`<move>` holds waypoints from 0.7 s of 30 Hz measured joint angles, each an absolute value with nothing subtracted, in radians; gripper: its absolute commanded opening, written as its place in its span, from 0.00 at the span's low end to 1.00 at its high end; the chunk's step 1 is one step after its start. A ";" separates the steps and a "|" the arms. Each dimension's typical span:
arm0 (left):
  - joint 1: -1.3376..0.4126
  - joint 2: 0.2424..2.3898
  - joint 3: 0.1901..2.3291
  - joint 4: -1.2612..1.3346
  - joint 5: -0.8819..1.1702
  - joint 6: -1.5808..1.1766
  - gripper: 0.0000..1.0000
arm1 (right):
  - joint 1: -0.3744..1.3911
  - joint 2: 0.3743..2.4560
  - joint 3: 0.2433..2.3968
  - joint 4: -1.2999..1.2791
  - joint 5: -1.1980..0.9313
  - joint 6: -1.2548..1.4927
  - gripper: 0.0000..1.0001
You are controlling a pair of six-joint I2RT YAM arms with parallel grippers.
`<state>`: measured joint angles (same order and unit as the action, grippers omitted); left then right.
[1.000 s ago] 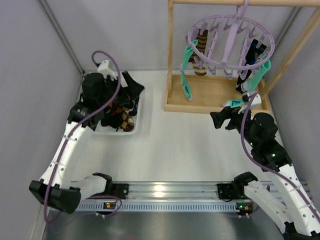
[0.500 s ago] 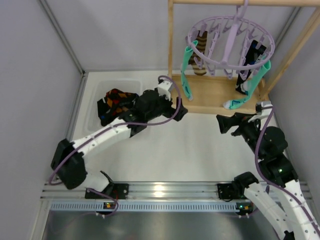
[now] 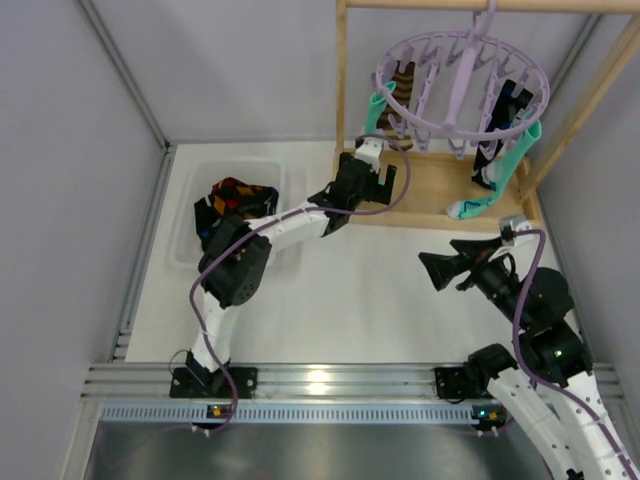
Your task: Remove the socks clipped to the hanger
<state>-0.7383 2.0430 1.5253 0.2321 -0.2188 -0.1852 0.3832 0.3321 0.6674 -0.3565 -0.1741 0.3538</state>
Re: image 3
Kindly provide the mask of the mint green sock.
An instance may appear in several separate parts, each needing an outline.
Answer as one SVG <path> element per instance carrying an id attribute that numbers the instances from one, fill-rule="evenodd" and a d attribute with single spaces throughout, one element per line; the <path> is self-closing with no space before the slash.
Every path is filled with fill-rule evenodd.
<path id="1" fill-rule="evenodd" d="M 484 197 L 456 201 L 445 209 L 446 214 L 457 220 L 471 219 L 495 204 L 502 197 L 522 159 L 541 136 L 542 124 L 537 120 L 519 136 L 518 141 L 502 158 L 482 169 L 483 179 L 488 180 L 492 187 L 491 193 Z"/>
<path id="2" fill-rule="evenodd" d="M 364 130 L 363 130 L 364 136 L 368 136 L 372 138 L 380 137 L 377 123 L 380 117 L 382 116 L 382 114 L 384 113 L 386 106 L 387 106 L 387 99 L 382 93 L 374 92 L 371 95 L 369 99 L 368 107 L 367 107 L 367 112 L 365 115 L 365 123 L 364 123 Z"/>

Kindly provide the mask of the black blue sport sock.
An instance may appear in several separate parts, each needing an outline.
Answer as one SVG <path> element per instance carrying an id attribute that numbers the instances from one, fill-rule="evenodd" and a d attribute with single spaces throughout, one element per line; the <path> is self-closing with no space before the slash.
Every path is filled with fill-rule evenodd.
<path id="1" fill-rule="evenodd" d="M 277 203 L 279 200 L 279 192 L 277 189 L 273 188 L 273 187 L 264 187 L 266 192 L 262 195 L 259 196 L 260 200 L 263 200 L 263 206 L 262 206 L 262 215 L 258 215 L 256 218 L 247 218 L 247 219 L 258 219 L 258 218 L 262 218 L 265 216 L 269 216 L 275 213 L 276 211 L 276 207 L 277 207 Z M 240 216 L 231 214 L 231 215 L 225 215 L 225 216 L 221 216 L 219 215 L 219 219 L 216 221 L 216 223 L 214 224 L 212 230 L 211 230 L 211 240 L 213 237 L 213 231 L 214 229 L 217 227 L 217 225 L 220 223 L 220 221 L 223 218 L 226 217 L 239 217 L 243 220 L 247 220 L 244 219 Z"/>

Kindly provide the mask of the red yellow black argyle sock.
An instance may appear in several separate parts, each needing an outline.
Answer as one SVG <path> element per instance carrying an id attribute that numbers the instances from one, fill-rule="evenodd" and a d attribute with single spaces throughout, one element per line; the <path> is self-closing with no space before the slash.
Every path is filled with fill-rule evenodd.
<path id="1" fill-rule="evenodd" d="M 212 186 L 210 195 L 219 215 L 234 214 L 247 219 L 262 215 L 263 200 L 259 196 L 265 192 L 263 186 L 227 177 Z"/>

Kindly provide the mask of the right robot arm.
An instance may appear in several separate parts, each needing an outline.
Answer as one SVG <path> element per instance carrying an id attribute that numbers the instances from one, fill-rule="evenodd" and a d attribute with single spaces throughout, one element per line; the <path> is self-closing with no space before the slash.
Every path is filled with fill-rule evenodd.
<path id="1" fill-rule="evenodd" d="M 604 406 L 593 361 L 565 320 L 574 302 L 556 270 L 536 253 L 524 278 L 512 250 L 546 240 L 539 229 L 489 240 L 453 240 L 454 254 L 422 252 L 436 290 L 457 276 L 457 290 L 477 288 L 511 323 L 511 345 L 494 343 L 459 367 L 435 370 L 439 398 L 491 398 L 526 434 L 555 479 L 636 479 L 633 463 Z"/>

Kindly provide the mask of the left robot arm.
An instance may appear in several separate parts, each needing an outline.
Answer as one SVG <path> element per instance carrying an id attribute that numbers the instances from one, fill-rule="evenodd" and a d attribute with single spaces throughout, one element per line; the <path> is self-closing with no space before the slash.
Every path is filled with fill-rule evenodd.
<path id="1" fill-rule="evenodd" d="M 213 393 L 232 379 L 231 337 L 239 310 L 257 292 L 267 264 L 282 250 L 307 240 L 327 237 L 346 226 L 365 202 L 393 207 L 397 168 L 388 166 L 379 179 L 376 157 L 358 150 L 343 152 L 335 179 L 291 210 L 259 219 L 227 217 L 212 231 L 198 265 L 199 277 L 189 291 L 189 303 L 200 332 L 177 372 L 189 384 Z"/>

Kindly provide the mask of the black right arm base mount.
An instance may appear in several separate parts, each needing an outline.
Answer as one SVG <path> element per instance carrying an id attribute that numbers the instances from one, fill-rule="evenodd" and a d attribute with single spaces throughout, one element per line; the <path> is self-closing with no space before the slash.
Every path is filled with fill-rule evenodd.
<path id="1" fill-rule="evenodd" d="M 434 369 L 437 396 L 457 404 L 466 400 L 489 399 L 484 377 L 471 367 L 437 367 Z"/>

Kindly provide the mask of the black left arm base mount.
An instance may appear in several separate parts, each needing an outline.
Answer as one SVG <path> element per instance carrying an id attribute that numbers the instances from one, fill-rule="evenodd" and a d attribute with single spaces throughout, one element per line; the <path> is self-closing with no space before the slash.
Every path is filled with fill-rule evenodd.
<path id="1" fill-rule="evenodd" d="M 230 367 L 228 373 L 234 381 L 239 399 L 251 399 L 258 386 L 258 369 Z M 170 398 L 177 399 L 232 399 L 229 380 L 221 370 L 206 378 L 198 378 L 187 367 L 176 368 L 172 375 Z"/>

